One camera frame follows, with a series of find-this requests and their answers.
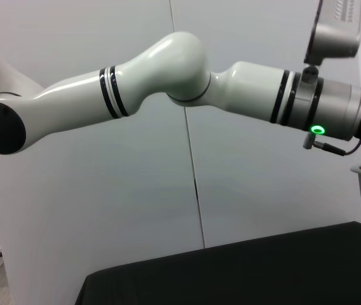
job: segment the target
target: black tablecloth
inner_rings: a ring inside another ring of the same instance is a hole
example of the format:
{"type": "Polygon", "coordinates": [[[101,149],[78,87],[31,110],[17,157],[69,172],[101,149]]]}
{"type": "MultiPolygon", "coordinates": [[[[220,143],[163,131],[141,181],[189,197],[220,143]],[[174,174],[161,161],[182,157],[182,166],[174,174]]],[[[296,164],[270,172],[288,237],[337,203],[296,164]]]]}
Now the black tablecloth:
{"type": "Polygon", "coordinates": [[[76,301],[96,304],[361,304],[361,224],[281,234],[98,271],[86,277],[76,301]]]}

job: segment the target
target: green led light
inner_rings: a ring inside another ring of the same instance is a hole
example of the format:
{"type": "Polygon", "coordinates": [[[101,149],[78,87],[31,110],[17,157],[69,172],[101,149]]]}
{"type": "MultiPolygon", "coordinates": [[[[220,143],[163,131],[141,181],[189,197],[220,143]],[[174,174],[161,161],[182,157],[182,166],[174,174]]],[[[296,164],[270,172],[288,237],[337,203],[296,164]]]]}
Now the green led light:
{"type": "Polygon", "coordinates": [[[312,126],[310,130],[317,135],[323,135],[325,133],[325,129],[319,125],[312,126]]]}

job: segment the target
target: black table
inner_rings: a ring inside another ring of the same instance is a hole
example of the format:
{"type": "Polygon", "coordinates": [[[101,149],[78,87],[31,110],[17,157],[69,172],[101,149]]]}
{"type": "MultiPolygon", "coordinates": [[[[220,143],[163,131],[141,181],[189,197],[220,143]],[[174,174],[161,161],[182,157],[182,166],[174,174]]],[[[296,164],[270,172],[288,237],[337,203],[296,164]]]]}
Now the black table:
{"type": "Polygon", "coordinates": [[[361,224],[349,222],[98,271],[76,305],[360,304],[361,224]]]}

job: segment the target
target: robotic arm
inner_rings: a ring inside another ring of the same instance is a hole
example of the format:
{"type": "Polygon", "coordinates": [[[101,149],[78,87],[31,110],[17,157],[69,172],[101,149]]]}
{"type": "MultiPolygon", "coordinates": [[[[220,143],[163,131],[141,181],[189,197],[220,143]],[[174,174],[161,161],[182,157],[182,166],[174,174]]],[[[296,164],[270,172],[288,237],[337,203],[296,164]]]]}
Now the robotic arm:
{"type": "Polygon", "coordinates": [[[63,80],[36,95],[0,91],[0,154],[23,151],[50,133],[131,116],[148,95],[165,92],[184,107],[211,105],[304,130],[305,148],[345,155],[315,137],[361,139],[361,88],[320,78],[317,66],[327,57],[355,56],[361,1],[352,23],[345,24],[347,15],[329,14],[333,1],[322,3],[302,73],[248,62],[210,72],[200,40],[175,32],[129,62],[63,80]]]}

